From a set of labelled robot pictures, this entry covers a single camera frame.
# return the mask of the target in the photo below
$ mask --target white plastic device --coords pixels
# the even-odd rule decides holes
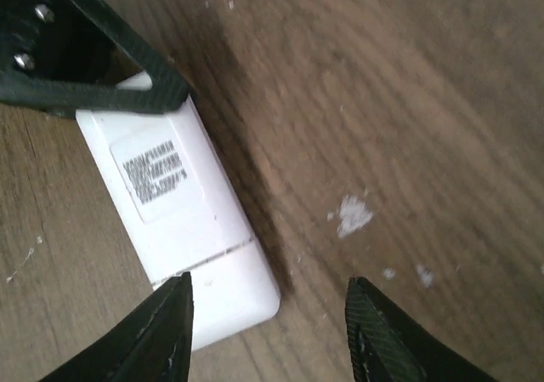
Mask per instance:
[[[190,97],[167,115],[76,119],[153,288],[191,272],[193,351],[275,315],[277,283]]]

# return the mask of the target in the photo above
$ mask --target wood grain surface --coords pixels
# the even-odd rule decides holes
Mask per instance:
[[[352,380],[353,275],[499,380],[544,380],[543,0],[105,1],[195,85],[282,288],[191,382]],[[2,108],[0,168],[0,380],[25,382],[150,284],[74,122]],[[346,196],[374,215],[339,238]]]

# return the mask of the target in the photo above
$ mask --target sticker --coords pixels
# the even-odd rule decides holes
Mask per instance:
[[[144,222],[201,200],[202,189],[169,121],[142,128],[110,150]]]

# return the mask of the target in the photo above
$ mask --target screw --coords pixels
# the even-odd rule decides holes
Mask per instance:
[[[36,16],[40,18],[45,23],[54,22],[54,12],[46,5],[37,5],[34,8]]]
[[[17,66],[23,70],[34,70],[34,67],[36,67],[34,59],[27,53],[16,54],[14,59]]]

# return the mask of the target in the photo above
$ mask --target white debris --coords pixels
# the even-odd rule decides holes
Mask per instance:
[[[386,267],[382,271],[382,275],[386,278],[386,280],[393,280],[396,274],[397,271],[391,267]]]
[[[343,197],[338,217],[341,222],[338,226],[338,237],[344,239],[355,231],[362,229],[371,221],[374,213],[371,212],[364,202],[354,196]]]
[[[34,248],[30,248],[28,250],[28,254],[26,255],[25,259],[23,260],[23,262],[20,264],[19,266],[19,269],[15,270],[11,276],[7,277],[6,278],[6,282],[11,282],[14,277],[19,273],[19,270],[23,268],[23,266],[26,264],[26,262],[28,261],[28,259],[34,254]]]
[[[434,274],[431,273],[429,269],[427,269],[424,265],[417,265],[416,271],[425,288],[429,288],[433,285]]]

